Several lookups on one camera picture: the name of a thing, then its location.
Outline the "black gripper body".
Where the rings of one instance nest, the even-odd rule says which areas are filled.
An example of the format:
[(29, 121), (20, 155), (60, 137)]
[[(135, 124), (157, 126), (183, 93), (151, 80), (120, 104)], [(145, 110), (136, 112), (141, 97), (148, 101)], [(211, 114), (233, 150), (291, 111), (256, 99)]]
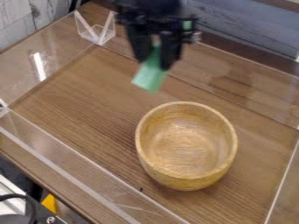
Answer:
[(148, 34), (171, 34), (183, 43), (199, 39), (192, 0), (115, 0), (116, 20)]

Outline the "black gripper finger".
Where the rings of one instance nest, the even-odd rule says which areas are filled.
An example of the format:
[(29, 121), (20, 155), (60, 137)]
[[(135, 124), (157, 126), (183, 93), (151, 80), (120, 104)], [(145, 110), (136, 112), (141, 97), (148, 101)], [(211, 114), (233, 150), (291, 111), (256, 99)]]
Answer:
[(160, 32), (160, 66), (168, 70), (181, 57), (183, 36), (169, 31)]
[(148, 30), (139, 25), (129, 25), (125, 30), (135, 58), (139, 62), (144, 62), (153, 49), (151, 34)]

